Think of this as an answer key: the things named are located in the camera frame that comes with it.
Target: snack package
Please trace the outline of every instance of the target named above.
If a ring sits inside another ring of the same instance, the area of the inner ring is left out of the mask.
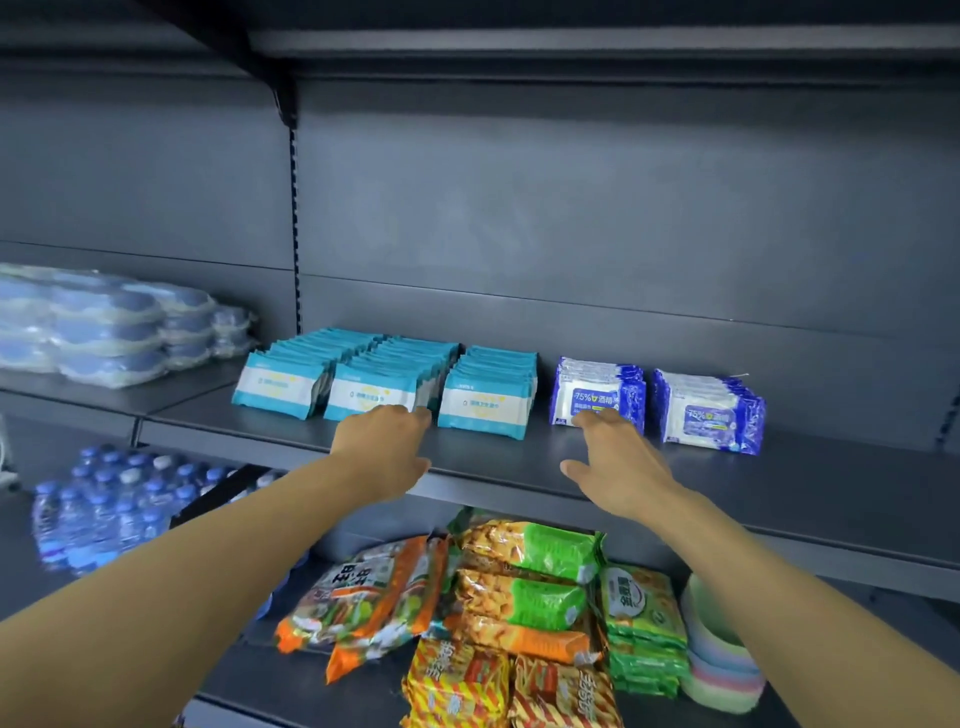
[[[464,551],[540,573],[589,583],[600,568],[598,534],[510,521],[465,508],[449,527]]]
[[[426,536],[361,551],[328,570],[276,626],[281,652],[309,649],[347,636],[376,634],[426,547]]]
[[[611,638],[648,640],[686,651],[686,629],[665,574],[609,564],[600,578],[603,613]]]
[[[472,644],[421,639],[401,687],[411,725],[488,728],[507,716],[510,659]]]
[[[587,608],[587,593],[575,584],[547,584],[469,569],[458,570],[457,576],[456,595],[465,612],[509,624],[566,630]]]
[[[512,655],[531,655],[565,665],[592,665],[603,652],[591,644],[588,615],[586,612],[569,631],[547,632],[465,612],[456,622],[454,635],[458,640]]]
[[[430,626],[444,582],[448,540],[432,538],[410,572],[387,622],[368,639],[338,641],[326,664],[326,683],[339,680],[368,660],[377,660],[407,644]]]
[[[516,658],[514,728],[623,728],[610,677],[593,667]]]

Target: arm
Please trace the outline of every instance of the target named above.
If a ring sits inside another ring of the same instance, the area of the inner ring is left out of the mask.
[[[590,464],[565,460],[564,474],[601,508],[651,528],[689,564],[805,728],[957,724],[960,675],[678,484],[613,410],[583,412],[574,422]]]
[[[429,424],[402,407],[349,417],[326,458],[0,623],[0,725],[169,728],[304,551],[426,472]]]

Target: alcohol wipes package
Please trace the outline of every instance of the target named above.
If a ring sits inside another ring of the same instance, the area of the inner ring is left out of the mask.
[[[609,408],[643,432],[646,399],[647,385],[639,367],[563,356],[550,399],[550,424],[572,425],[578,412]]]
[[[766,409],[736,377],[654,371],[654,410],[665,443],[758,455]]]
[[[470,347],[446,378],[437,425],[522,440],[536,394],[534,352]]]
[[[337,364],[324,417],[340,421],[379,404],[399,404],[411,412],[417,407],[436,410],[459,349],[454,343],[402,336],[386,339]]]

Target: wet wipes pack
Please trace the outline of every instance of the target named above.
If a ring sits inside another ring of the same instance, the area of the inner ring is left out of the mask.
[[[766,401],[733,377],[654,371],[654,410],[665,443],[757,455]]]
[[[633,364],[605,364],[562,356],[550,399],[550,424],[570,425],[584,410],[615,409],[643,432],[647,385]]]
[[[437,426],[522,440],[536,394],[534,352],[470,347],[446,378]]]
[[[324,417],[339,422],[380,404],[436,410],[460,345],[396,336],[337,364]]]
[[[378,334],[323,328],[277,341],[266,352],[248,355],[232,402],[306,420],[326,397],[336,366],[382,340]]]

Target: metal shelf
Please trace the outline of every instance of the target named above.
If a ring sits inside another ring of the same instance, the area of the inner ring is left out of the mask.
[[[127,389],[0,370],[0,413],[132,441],[140,418],[235,382],[242,369],[242,360],[217,362]]]
[[[144,445],[292,469],[328,451],[335,424],[305,422],[230,404],[223,387],[148,415]],[[759,457],[684,446],[661,451],[678,479],[823,576],[960,601],[960,458],[768,432]],[[421,453],[432,471],[411,493],[615,533],[649,538],[596,508],[559,470],[584,460],[574,428],[547,424],[535,407],[522,442],[432,428]]]

